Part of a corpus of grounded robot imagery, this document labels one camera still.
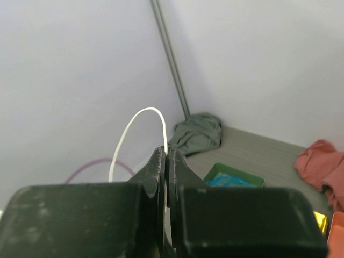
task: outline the green tray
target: green tray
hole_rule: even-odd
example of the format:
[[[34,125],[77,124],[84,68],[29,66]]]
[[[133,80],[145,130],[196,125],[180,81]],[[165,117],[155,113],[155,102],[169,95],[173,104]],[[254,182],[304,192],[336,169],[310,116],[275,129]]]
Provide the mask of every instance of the green tray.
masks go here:
[[[255,175],[251,175],[249,173],[240,171],[238,169],[229,167],[222,163],[215,163],[215,165],[210,169],[209,173],[203,179],[204,182],[208,182],[213,180],[219,173],[223,173],[229,176],[235,176],[246,182],[250,183],[255,187],[262,187],[265,184],[263,178]]]

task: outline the white wall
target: white wall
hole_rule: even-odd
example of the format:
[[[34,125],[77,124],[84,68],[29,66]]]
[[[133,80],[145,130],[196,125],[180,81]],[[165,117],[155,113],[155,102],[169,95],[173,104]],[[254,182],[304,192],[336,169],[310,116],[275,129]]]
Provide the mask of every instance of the white wall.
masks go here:
[[[344,2],[161,1],[191,112],[344,150]]]
[[[22,186],[61,183],[112,157],[142,108],[162,111],[169,137],[183,119],[149,1],[5,0],[0,21],[0,209]],[[139,169],[163,144],[161,128],[142,114],[119,159]],[[75,182],[104,182],[109,166]]]

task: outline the gold object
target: gold object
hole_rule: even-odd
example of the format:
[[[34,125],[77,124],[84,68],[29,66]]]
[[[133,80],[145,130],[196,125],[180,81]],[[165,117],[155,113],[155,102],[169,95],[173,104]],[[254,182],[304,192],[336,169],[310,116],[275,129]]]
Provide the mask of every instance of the gold object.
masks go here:
[[[327,226],[328,226],[328,219],[326,215],[321,214],[317,211],[313,211],[314,216],[316,217],[317,223],[319,225],[320,231],[323,235],[326,234]]]

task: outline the blue cloth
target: blue cloth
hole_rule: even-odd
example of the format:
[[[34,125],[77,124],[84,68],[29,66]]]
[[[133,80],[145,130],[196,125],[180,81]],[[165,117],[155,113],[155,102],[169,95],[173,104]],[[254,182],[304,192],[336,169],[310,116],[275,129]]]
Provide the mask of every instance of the blue cloth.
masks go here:
[[[235,176],[229,176],[219,173],[212,181],[208,181],[206,184],[212,187],[253,187],[247,181],[244,181]]]

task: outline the pink cloth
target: pink cloth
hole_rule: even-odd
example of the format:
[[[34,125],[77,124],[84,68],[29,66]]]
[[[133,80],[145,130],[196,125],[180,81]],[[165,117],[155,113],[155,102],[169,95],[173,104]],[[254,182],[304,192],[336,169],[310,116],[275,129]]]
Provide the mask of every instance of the pink cloth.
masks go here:
[[[301,152],[294,164],[300,177],[323,191],[334,211],[344,211],[344,152],[327,140],[318,140]]]

